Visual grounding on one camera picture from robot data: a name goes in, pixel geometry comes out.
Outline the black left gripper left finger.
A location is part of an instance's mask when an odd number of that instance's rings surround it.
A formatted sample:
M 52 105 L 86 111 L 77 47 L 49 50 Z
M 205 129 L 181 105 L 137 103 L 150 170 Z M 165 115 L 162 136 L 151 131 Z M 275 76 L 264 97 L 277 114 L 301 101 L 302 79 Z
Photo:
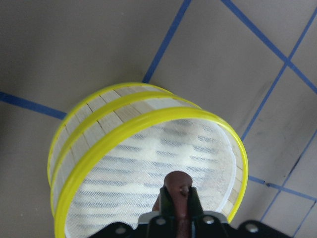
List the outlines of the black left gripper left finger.
M 175 219 L 174 203 L 166 186 L 163 186 L 159 191 L 159 214 L 172 220 Z

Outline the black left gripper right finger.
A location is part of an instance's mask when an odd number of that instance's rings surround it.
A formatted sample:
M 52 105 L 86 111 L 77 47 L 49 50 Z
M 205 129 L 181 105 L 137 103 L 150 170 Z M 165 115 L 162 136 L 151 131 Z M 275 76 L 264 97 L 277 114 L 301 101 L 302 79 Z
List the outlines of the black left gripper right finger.
M 203 215 L 203 209 L 196 188 L 190 187 L 187 199 L 187 210 L 189 218 L 195 219 Z

